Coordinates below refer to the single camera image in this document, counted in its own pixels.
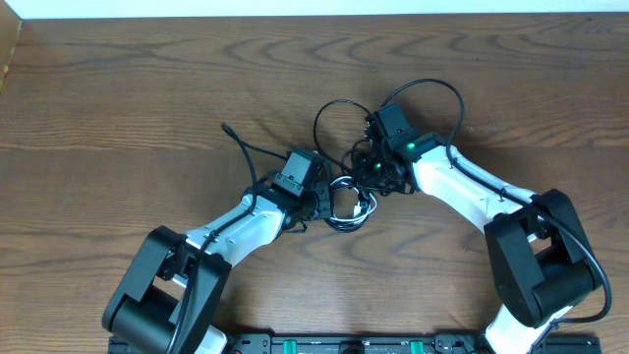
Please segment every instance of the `robotic arm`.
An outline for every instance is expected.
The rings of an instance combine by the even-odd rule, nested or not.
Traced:
[[[331,216],[328,181],[319,178],[326,164],[297,149],[270,186],[263,177],[216,220],[184,234],[153,230],[107,305],[103,327],[145,353],[220,353],[227,337],[210,323],[231,267],[298,221]],[[188,299],[153,285],[156,276],[185,287]]]
[[[410,185],[412,191],[444,201],[485,233],[496,291],[504,304],[485,331],[494,352],[529,352],[553,321],[601,286],[604,273],[593,265],[592,248],[564,194],[550,190],[537,195],[501,181],[437,134],[420,137],[396,103],[366,119],[371,149],[352,151],[353,175],[360,186],[387,195],[404,193]],[[576,240],[531,209],[563,220]],[[534,254],[529,243],[548,237],[551,246]]]

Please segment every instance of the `wooden table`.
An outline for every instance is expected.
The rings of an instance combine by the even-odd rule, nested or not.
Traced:
[[[570,196],[615,297],[604,321],[562,329],[626,353],[628,48],[628,15],[28,21],[0,94],[0,352],[105,352],[102,311],[146,234],[198,227],[250,184],[220,122],[264,148],[313,148],[325,102],[376,108],[430,77],[465,95],[464,154],[516,185]],[[446,135],[458,112],[435,85],[399,102],[421,132]],[[338,156],[362,136],[363,115],[336,107],[319,128]],[[255,160],[260,174],[282,166]],[[313,223],[246,258],[217,323],[488,325],[500,303],[484,236],[432,197],[379,201],[359,232]],[[572,316],[601,304],[599,291]]]

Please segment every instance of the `black cable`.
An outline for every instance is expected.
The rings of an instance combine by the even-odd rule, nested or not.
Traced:
[[[440,79],[419,79],[419,80],[414,80],[409,82],[408,84],[405,84],[399,88],[397,88],[392,94],[389,95],[389,97],[387,97],[384,102],[382,102],[382,104],[380,105],[380,107],[384,107],[391,99],[393,99],[393,97],[395,97],[396,95],[398,95],[401,91],[411,87],[411,86],[415,86],[417,84],[423,84],[423,83],[435,83],[435,84],[440,84],[443,85],[449,89],[451,89],[452,91],[454,91],[454,93],[456,93],[457,96],[460,96],[461,93],[459,93],[459,90],[456,89],[456,87],[454,87],[453,85],[445,82],[444,80],[440,80]],[[459,97],[459,102],[462,102],[463,97]]]
[[[231,139],[233,139],[233,140],[235,140],[235,141],[237,141],[237,142],[238,142],[238,140],[237,140],[237,139],[240,139],[240,138],[238,138],[238,136],[236,135],[236,133],[234,132],[234,130],[233,130],[231,127],[229,127],[229,126],[227,126],[227,130],[225,130],[225,128],[223,128],[223,132],[225,132],[225,134],[227,134],[227,136],[229,136]],[[257,151],[257,152],[266,153],[266,154],[269,154],[269,155],[271,155],[271,156],[275,156],[275,157],[277,157],[277,158],[281,158],[281,159],[283,159],[284,161],[288,161],[288,157],[283,156],[283,155],[281,155],[281,154],[279,154],[279,153],[277,153],[277,152],[269,151],[269,150],[264,149],[264,148],[261,148],[261,147],[255,147],[255,146],[253,146],[253,145],[251,145],[251,144],[249,144],[249,143],[247,143],[247,142],[245,142],[245,141],[243,141],[243,140],[241,140],[241,143],[243,143],[243,145],[244,145],[245,147],[250,148],[250,149],[252,149],[252,150],[255,150],[255,151]]]
[[[314,144],[316,145],[316,150],[318,151],[318,153],[321,154],[321,156],[327,158],[328,160],[332,161],[334,164],[339,166],[341,168],[341,172],[342,173],[349,174],[352,171],[352,169],[347,167],[346,165],[344,165],[340,161],[332,158],[332,156],[328,155],[327,153],[325,153],[325,151],[323,151],[323,148],[321,148],[321,145],[318,143],[318,139],[316,138],[316,123],[318,122],[318,117],[321,115],[321,112],[323,112],[323,110],[325,108],[327,108],[327,107],[329,107],[329,106],[331,106],[332,104],[335,104],[335,103],[351,104],[351,105],[354,105],[354,106],[357,106],[357,107],[361,108],[362,110],[367,112],[368,115],[372,114],[372,113],[368,109],[366,109],[362,104],[356,103],[353,100],[350,100],[350,99],[334,99],[333,101],[329,101],[329,102],[325,103],[325,105],[323,105],[321,107],[321,109],[316,114],[316,117],[314,118],[313,138],[314,138]]]
[[[411,86],[414,86],[416,84],[421,84],[421,83],[436,83],[436,84],[443,85],[443,86],[449,88],[450,90],[452,90],[454,92],[454,94],[456,94],[457,98],[459,99],[459,105],[460,105],[460,108],[461,108],[461,111],[459,113],[459,119],[458,119],[456,125],[454,126],[454,128],[452,129],[452,132],[450,133],[450,136],[448,137],[448,140],[447,140],[447,142],[445,144],[445,154],[446,154],[450,164],[453,167],[456,167],[457,170],[459,170],[461,173],[463,173],[464,175],[466,175],[467,177],[469,177],[470,179],[472,179],[476,183],[482,185],[483,187],[489,189],[490,191],[492,191],[494,193],[499,194],[503,198],[505,198],[505,199],[507,199],[507,200],[509,200],[509,201],[511,201],[511,202],[513,202],[513,203],[523,207],[523,208],[526,208],[527,210],[529,210],[532,213],[534,213],[535,215],[541,217],[547,223],[549,223],[550,225],[552,225],[553,227],[555,227],[556,229],[561,231],[565,236],[567,236],[572,242],[574,242],[581,249],[581,251],[586,255],[586,258],[588,259],[588,262],[591,264],[591,266],[595,269],[595,271],[598,274],[600,274],[601,285],[602,285],[602,289],[603,289],[604,295],[605,295],[605,302],[604,302],[603,307],[600,310],[600,312],[598,314],[596,314],[596,315],[588,316],[588,317],[584,317],[584,318],[555,319],[555,320],[551,321],[551,323],[553,325],[557,325],[557,324],[585,324],[585,323],[595,322],[595,321],[598,321],[598,320],[604,318],[609,313],[609,310],[611,309],[611,302],[612,302],[611,286],[609,284],[609,278],[605,274],[604,270],[602,269],[602,266],[600,266],[600,263],[596,259],[594,254],[592,252],[590,252],[586,248],[586,246],[581,241],[579,241],[579,239],[577,239],[574,236],[576,233],[569,226],[565,225],[561,220],[553,217],[552,215],[547,214],[543,210],[539,209],[538,207],[535,207],[535,206],[531,205],[530,203],[527,203],[525,201],[522,201],[522,200],[518,199],[515,196],[510,195],[509,193],[507,193],[507,191],[505,189],[500,189],[500,188],[494,187],[490,183],[486,182],[485,180],[477,177],[476,175],[474,175],[470,171],[466,170],[463,166],[461,166],[459,164],[459,162],[457,161],[457,159],[452,156],[452,152],[451,152],[450,148],[452,147],[452,142],[454,141],[454,137],[456,136],[458,131],[461,129],[461,126],[463,125],[463,118],[465,117],[465,100],[463,99],[463,95],[461,94],[461,92],[459,92],[459,90],[457,88],[455,88],[453,85],[451,85],[451,84],[449,84],[449,83],[447,83],[445,81],[438,80],[438,79],[420,79],[420,80],[415,80],[415,81],[409,82],[408,84],[406,84],[406,85],[398,88],[397,90],[395,90],[389,97],[387,97],[384,100],[384,102],[382,103],[382,106],[386,105],[395,95],[397,95],[398,93],[400,93],[404,89],[407,89],[407,88],[409,88]]]
[[[184,290],[184,296],[182,297],[182,300],[181,300],[181,307],[179,308],[179,315],[177,316],[177,321],[175,322],[175,331],[173,332],[173,336],[170,338],[170,342],[168,342],[168,347],[166,348],[166,354],[172,354],[174,345],[177,342],[179,335],[181,334],[182,326],[184,323],[184,318],[188,310],[188,303],[190,302],[190,297],[193,291],[192,289],[195,286],[195,279],[197,278],[197,273],[199,272],[201,255],[205,253],[205,250],[207,250],[207,247],[209,246],[209,244],[212,243],[216,239],[216,237],[218,237],[218,234],[220,234],[223,230],[233,225],[235,222],[239,221],[240,219],[247,216],[248,214],[253,212],[253,210],[256,209],[257,177],[256,177],[256,169],[254,168],[254,163],[252,162],[252,158],[249,155],[249,152],[247,151],[247,146],[249,145],[243,142],[230,126],[226,125],[225,123],[221,123],[220,127],[223,129],[223,132],[225,132],[225,134],[227,134],[230,138],[232,138],[238,143],[238,145],[240,146],[240,149],[243,151],[243,154],[245,155],[245,159],[247,160],[247,164],[249,165],[249,170],[252,174],[252,183],[253,183],[252,203],[245,211],[240,213],[238,216],[230,219],[229,221],[225,222],[224,224],[212,230],[209,233],[209,235],[205,238],[205,241],[203,241],[203,244],[200,246],[199,251],[198,251],[198,256],[195,259],[195,263],[193,264],[191,276],[188,277],[188,282],[186,283],[186,290]],[[268,152],[270,154],[276,155],[274,152],[270,152],[270,151],[266,151],[265,153],[268,153]]]

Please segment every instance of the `wire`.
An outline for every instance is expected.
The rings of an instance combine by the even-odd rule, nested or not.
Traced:
[[[415,86],[417,84],[423,84],[423,83],[435,83],[435,84],[439,84],[439,85],[445,86],[445,87],[451,89],[452,91],[454,91],[454,93],[456,93],[456,95],[459,96],[459,102],[463,102],[463,96],[461,96],[461,93],[459,93],[459,90],[456,89],[456,87],[454,87],[453,85],[445,82],[444,80],[440,80],[440,79],[419,79],[419,80],[411,81],[408,84],[405,84],[405,85],[397,88],[392,94],[389,95],[389,97],[387,97],[384,100],[384,102],[382,102],[380,107],[384,107],[385,105],[387,105],[388,102],[391,99],[393,99],[393,97],[398,95],[403,90],[405,90],[405,89],[407,89],[407,88],[409,88],[411,86]]]
[[[316,123],[318,122],[318,117],[321,115],[321,113],[323,112],[323,110],[325,110],[325,108],[331,106],[332,104],[336,104],[336,103],[346,103],[346,104],[351,104],[354,106],[357,106],[359,108],[361,108],[362,110],[364,110],[365,112],[367,112],[367,114],[372,114],[368,109],[366,109],[362,104],[360,103],[356,103],[353,100],[350,99],[334,99],[333,101],[329,101],[327,103],[325,103],[325,105],[323,105],[321,107],[321,109],[318,111],[318,113],[316,114],[316,117],[314,118],[314,126],[313,126],[313,138],[314,138],[314,144],[316,145],[316,150],[325,158],[327,158],[328,160],[332,161],[334,164],[336,164],[337,166],[339,166],[341,168],[341,173],[345,173],[345,174],[349,174],[352,169],[347,167],[345,164],[341,163],[339,160],[332,158],[332,156],[328,155],[327,153],[325,153],[325,151],[323,151],[323,148],[321,147],[320,143],[318,142],[318,139],[316,138]]]
[[[252,174],[252,184],[253,184],[252,185],[252,203],[245,211],[240,213],[238,216],[230,219],[229,221],[225,222],[224,224],[212,230],[209,233],[209,235],[207,235],[207,237],[205,238],[205,241],[203,241],[203,244],[200,246],[199,251],[198,251],[198,256],[196,257],[195,263],[193,264],[191,276],[188,277],[188,282],[186,283],[186,290],[184,290],[184,295],[181,300],[181,307],[179,308],[179,315],[177,316],[177,321],[175,322],[175,331],[173,332],[173,336],[170,338],[170,341],[168,342],[168,347],[166,348],[166,354],[172,354],[175,343],[177,342],[177,339],[179,338],[181,334],[186,312],[188,310],[188,303],[190,302],[190,297],[193,292],[193,287],[195,286],[195,279],[197,278],[197,274],[199,273],[201,255],[205,253],[205,250],[207,250],[207,247],[209,246],[209,244],[212,243],[216,239],[216,237],[218,237],[218,234],[220,234],[223,230],[233,225],[235,222],[239,221],[240,219],[247,216],[248,214],[253,212],[253,210],[256,209],[256,202],[257,202],[256,169],[254,168],[252,157],[249,155],[249,152],[247,151],[247,147],[250,147],[250,148],[253,148],[253,147],[243,142],[240,139],[240,137],[238,137],[236,132],[234,132],[234,130],[227,124],[221,123],[220,127],[223,129],[223,132],[225,132],[225,134],[227,134],[230,138],[235,140],[236,143],[238,143],[238,145],[240,146],[240,149],[243,151],[243,154],[245,155],[245,159],[247,160],[247,164],[249,165],[249,170]],[[265,153],[277,155],[274,152],[270,152],[270,151],[266,151]]]
[[[351,176],[341,176],[330,183],[332,193],[341,189],[353,189],[359,196],[363,193],[354,185],[354,179]],[[365,205],[365,202],[359,197],[359,202],[355,207],[359,207],[361,211],[358,214],[354,213],[354,217],[340,218],[333,213],[331,217],[325,220],[325,223],[336,231],[346,233],[354,232],[361,228],[369,219],[370,214],[377,208],[377,199],[373,193],[367,192],[367,194],[369,203]]]
[[[225,130],[225,128],[223,128],[223,132],[225,132],[225,134],[227,134],[227,136],[229,136],[231,139],[233,139],[233,140],[235,140],[235,141],[237,141],[237,142],[238,142],[238,140],[237,140],[237,139],[240,139],[240,138],[238,138],[238,136],[236,135],[236,133],[234,132],[234,130],[233,130],[231,127],[229,127],[229,126],[227,126],[227,128],[228,128],[227,130]],[[266,153],[266,154],[269,154],[269,155],[271,155],[271,156],[275,156],[275,157],[277,157],[277,158],[281,158],[281,159],[283,159],[284,161],[288,161],[288,157],[283,156],[283,155],[281,155],[281,154],[279,154],[279,153],[277,153],[277,152],[269,151],[269,150],[264,149],[264,148],[261,148],[261,147],[255,147],[255,146],[253,146],[253,145],[251,145],[251,144],[249,144],[249,143],[247,143],[247,142],[245,142],[245,141],[243,141],[243,140],[240,140],[240,142],[241,142],[241,143],[242,143],[245,147],[250,148],[250,149],[252,149],[252,150],[255,150],[255,151],[257,151],[257,152]]]
[[[583,317],[583,318],[555,319],[555,320],[551,321],[551,324],[552,325],[558,325],[558,324],[585,324],[585,323],[595,322],[595,321],[598,321],[598,320],[604,318],[609,313],[609,310],[611,309],[611,302],[612,302],[611,285],[609,284],[609,278],[605,274],[604,270],[602,269],[602,266],[600,266],[600,263],[596,259],[594,254],[592,252],[590,252],[588,250],[588,248],[578,238],[576,238],[574,236],[575,232],[569,226],[564,224],[563,221],[553,217],[552,215],[547,214],[543,210],[539,209],[538,207],[535,207],[535,206],[531,205],[530,203],[527,203],[527,202],[522,201],[522,200],[520,200],[519,198],[517,198],[517,197],[515,197],[513,195],[510,195],[509,193],[506,192],[505,189],[497,188],[497,187],[491,185],[490,183],[488,183],[487,181],[483,180],[482,178],[477,177],[472,172],[466,170],[463,166],[461,166],[459,164],[459,162],[457,161],[457,159],[452,156],[452,152],[451,152],[452,142],[454,141],[454,137],[456,136],[456,134],[461,129],[461,126],[463,125],[463,118],[465,117],[465,100],[463,99],[463,95],[461,94],[461,92],[459,92],[459,90],[457,88],[455,88],[453,85],[451,85],[451,84],[449,84],[449,83],[447,83],[445,81],[438,80],[438,79],[420,79],[420,80],[415,80],[415,81],[409,82],[408,84],[406,84],[406,85],[396,89],[389,97],[387,97],[384,100],[384,102],[382,103],[382,106],[386,105],[395,95],[397,95],[398,93],[400,93],[404,89],[407,89],[407,88],[409,88],[411,86],[414,86],[414,85],[417,85],[417,84],[421,84],[421,83],[436,83],[436,84],[443,85],[443,86],[449,88],[450,90],[452,90],[454,92],[454,94],[456,94],[457,98],[459,99],[459,105],[460,105],[460,109],[461,109],[460,113],[459,113],[459,118],[458,118],[458,121],[457,121],[456,125],[452,129],[452,132],[450,133],[450,136],[448,137],[447,142],[445,144],[445,154],[446,154],[450,164],[453,167],[456,167],[456,169],[458,169],[461,173],[463,173],[465,176],[469,177],[473,181],[475,181],[478,184],[482,185],[483,187],[489,189],[490,191],[499,194],[503,198],[505,198],[505,199],[507,199],[507,200],[509,200],[509,201],[511,201],[511,202],[513,202],[515,204],[517,204],[517,205],[520,205],[521,207],[527,209],[528,211],[530,211],[533,214],[537,215],[538,217],[542,218],[547,223],[549,223],[550,225],[552,225],[553,227],[555,227],[556,229],[561,231],[563,233],[563,235],[567,236],[572,242],[574,242],[579,247],[579,249],[581,249],[581,251],[586,255],[586,258],[588,259],[588,262],[592,265],[594,270],[598,274],[600,274],[600,282],[601,282],[602,289],[603,289],[604,295],[605,295],[605,302],[604,302],[603,307],[600,310],[600,312],[598,314],[596,314],[596,315]]]

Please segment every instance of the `black bracket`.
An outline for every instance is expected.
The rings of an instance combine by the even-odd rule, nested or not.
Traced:
[[[533,198],[532,204],[562,220],[592,252],[572,202],[553,189]],[[527,235],[551,237],[551,245],[534,254]],[[578,246],[538,217],[521,208],[501,214],[485,226],[496,291],[502,303],[522,325],[538,327],[552,314],[576,305],[600,285]]]
[[[185,236],[165,226],[146,236],[105,309],[102,326],[142,352],[165,352],[181,303],[153,285],[153,280],[172,277],[173,272],[187,277],[186,265],[193,257],[200,257],[195,282],[202,286],[193,288],[174,352],[194,353],[211,324],[231,265],[219,255],[198,256]]]

